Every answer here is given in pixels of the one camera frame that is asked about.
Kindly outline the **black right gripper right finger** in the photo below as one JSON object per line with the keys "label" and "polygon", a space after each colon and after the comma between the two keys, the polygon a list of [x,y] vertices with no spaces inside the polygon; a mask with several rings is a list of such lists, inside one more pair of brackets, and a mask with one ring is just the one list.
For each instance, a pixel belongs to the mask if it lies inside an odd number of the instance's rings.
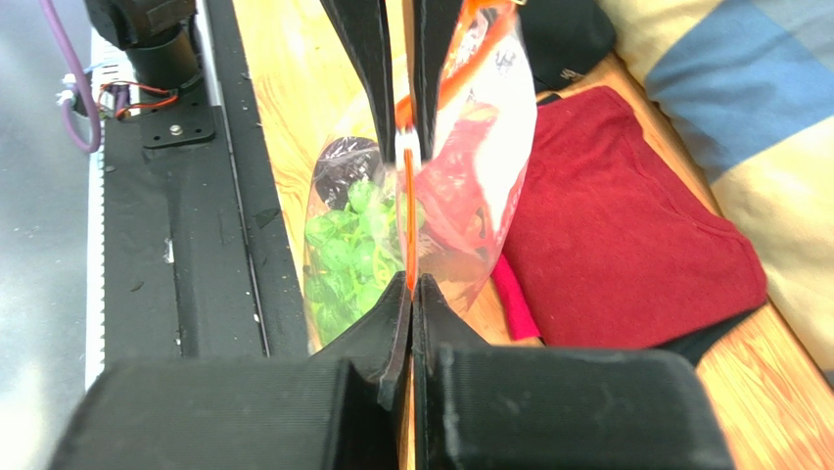
{"label": "black right gripper right finger", "polygon": [[420,469],[731,469],[691,364],[658,350],[493,346],[417,282]]}

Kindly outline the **green grape bunch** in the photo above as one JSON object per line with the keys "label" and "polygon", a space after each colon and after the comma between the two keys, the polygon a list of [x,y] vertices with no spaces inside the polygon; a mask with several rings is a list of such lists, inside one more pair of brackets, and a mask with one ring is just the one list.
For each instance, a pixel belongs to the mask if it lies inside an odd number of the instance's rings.
{"label": "green grape bunch", "polygon": [[327,187],[305,222],[303,293],[311,337],[321,349],[357,322],[405,269],[399,225],[406,197],[391,175]]}

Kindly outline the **clear zip bag orange zipper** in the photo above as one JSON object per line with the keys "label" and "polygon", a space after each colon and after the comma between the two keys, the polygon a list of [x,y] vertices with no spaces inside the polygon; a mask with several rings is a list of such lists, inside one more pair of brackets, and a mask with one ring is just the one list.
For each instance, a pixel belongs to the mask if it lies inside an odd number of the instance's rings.
{"label": "clear zip bag orange zipper", "polygon": [[318,352],[390,281],[432,275],[456,310],[489,278],[514,216],[537,109],[519,1],[326,1],[362,92],[323,144],[303,229]]}

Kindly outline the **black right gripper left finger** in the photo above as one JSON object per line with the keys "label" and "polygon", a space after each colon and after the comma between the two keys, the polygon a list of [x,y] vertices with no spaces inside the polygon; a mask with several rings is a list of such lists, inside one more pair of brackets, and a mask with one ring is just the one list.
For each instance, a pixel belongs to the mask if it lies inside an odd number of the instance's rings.
{"label": "black right gripper left finger", "polygon": [[132,360],[76,408],[54,469],[395,469],[410,295],[403,273],[305,359]]}

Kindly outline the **dark purple date fruit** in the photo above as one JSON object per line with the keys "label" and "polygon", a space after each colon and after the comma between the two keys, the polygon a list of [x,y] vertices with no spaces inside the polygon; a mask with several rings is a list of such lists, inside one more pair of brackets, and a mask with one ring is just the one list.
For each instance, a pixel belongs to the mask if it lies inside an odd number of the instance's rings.
{"label": "dark purple date fruit", "polygon": [[357,181],[380,183],[382,157],[377,143],[366,137],[339,137],[319,155],[312,180],[323,203],[331,210],[343,210],[348,190]]}

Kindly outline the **red apple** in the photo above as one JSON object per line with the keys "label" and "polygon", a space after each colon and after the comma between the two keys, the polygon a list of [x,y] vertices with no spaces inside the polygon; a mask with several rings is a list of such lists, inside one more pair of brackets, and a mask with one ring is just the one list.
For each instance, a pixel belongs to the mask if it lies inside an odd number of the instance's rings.
{"label": "red apple", "polygon": [[421,232],[440,246],[484,257],[498,252],[493,216],[476,173],[476,156],[498,119],[498,109],[469,104],[439,154],[415,176]]}

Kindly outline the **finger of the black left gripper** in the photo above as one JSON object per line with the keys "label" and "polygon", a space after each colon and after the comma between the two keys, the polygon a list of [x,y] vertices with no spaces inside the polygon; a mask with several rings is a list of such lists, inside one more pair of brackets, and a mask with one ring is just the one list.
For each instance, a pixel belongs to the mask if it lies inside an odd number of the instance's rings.
{"label": "finger of the black left gripper", "polygon": [[411,114],[422,162],[434,156],[440,78],[462,4],[445,0],[411,2]]}
{"label": "finger of the black left gripper", "polygon": [[381,0],[321,0],[367,94],[382,161],[395,162],[393,62],[386,5]]}

